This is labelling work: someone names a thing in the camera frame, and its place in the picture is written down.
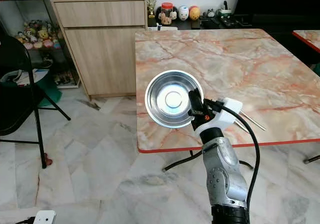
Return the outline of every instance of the bowl rim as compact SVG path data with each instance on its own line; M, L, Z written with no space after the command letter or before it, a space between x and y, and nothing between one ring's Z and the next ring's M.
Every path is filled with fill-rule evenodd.
M177 125L177 126L166 125L166 124L161 123L161 122L152 114L152 112L151 112L151 110L150 110L150 108L149 108L149 106L148 106L148 93L149 93L149 90L150 90L151 85L152 85L152 84L156 81L156 79L157 79L158 77L160 77L161 75L164 75L164 74L166 74L166 73L171 73L171 72L182 73L182 74L187 75L188 77L190 77L190 78L195 82L195 84L197 85L197 87L198 87L198 89L199 89L199 91L200 91L201 99L204 98L204 92L203 92L202 87L201 87L200 83L198 82L198 80L197 80L193 75L191 75L191 74L189 74L189 73L187 73L187 72L185 72L185 71L182 71L182 70L166 70L166 71L163 71L163 72L157 74L156 76L154 76L154 77L151 79L151 81L149 82L149 84L148 84L148 86L147 86L147 88L146 88L146 90L145 90L145 93L144 93L144 96L145 96L145 97L144 97L144 98L145 98L145 99L144 99L144 106L145 106L146 109L147 109L146 111L148 112L148 115L151 117L151 119L152 119L155 123L157 123L157 124L159 124L159 125L161 125L161 126L163 126L163 127L171 128L171 129L177 129L177 128L182 128L182 127L185 127L185 126L189 125L189 124L191 123L191 120L188 121L188 122L185 123L185 124L182 124L182 125Z

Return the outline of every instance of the light wood cabinet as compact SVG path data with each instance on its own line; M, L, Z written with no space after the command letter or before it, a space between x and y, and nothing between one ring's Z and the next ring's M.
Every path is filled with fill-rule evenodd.
M144 28L67 29L66 37L91 95L136 91L135 35Z
M136 94L135 35L147 29L146 0L51 0L91 97Z

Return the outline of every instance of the red-edged table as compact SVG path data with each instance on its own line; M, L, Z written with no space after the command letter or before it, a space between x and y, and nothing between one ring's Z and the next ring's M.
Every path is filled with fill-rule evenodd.
M320 53L320 30L294 30L293 35Z
M242 101L243 111L266 128L248 122L260 145L320 141L320 78L263 30L139 32L135 44L140 152L201 149L191 125L162 127L145 108L148 83L171 69L195 76L208 99ZM235 147L253 145L236 125L223 133Z

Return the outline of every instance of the red table edge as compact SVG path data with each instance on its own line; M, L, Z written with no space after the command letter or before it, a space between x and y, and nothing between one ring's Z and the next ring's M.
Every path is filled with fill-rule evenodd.
M279 141L279 142L264 142L259 143L259 146L269 146L269 145L284 145L284 144L297 144L297 143L306 143L306 142L316 142L320 141L320 138L317 139L307 139L307 140L289 140L289 141ZM143 150L138 147L137 148L140 153L160 153L160 152L175 152L175 151L189 151L189 150L201 150L202 147L185 147L185 148L175 148L175 149L156 149L156 150ZM233 147L250 147L254 146L254 144L238 144L232 145Z
M302 42L304 42L305 44L309 45L311 48L313 48L315 51L317 51L318 53L320 53L320 49L313 45L312 43L310 43L308 40L304 39L303 37L301 37L299 34L297 34L296 32L292 31L292 34L294 36L296 36L298 39L300 39Z

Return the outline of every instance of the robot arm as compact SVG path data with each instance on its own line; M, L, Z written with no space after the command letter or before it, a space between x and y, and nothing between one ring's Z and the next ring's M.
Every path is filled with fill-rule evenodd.
M207 172L206 185L208 189L212 223L249 224L246 196L247 184L239 170L239 160L229 140L222 134L235 120L226 111L215 109L209 100L201 101L197 89L189 92L192 109L190 116L194 116L192 127L200 136L202 143L203 161ZM232 99L225 99L222 105L229 105L239 112L242 103Z

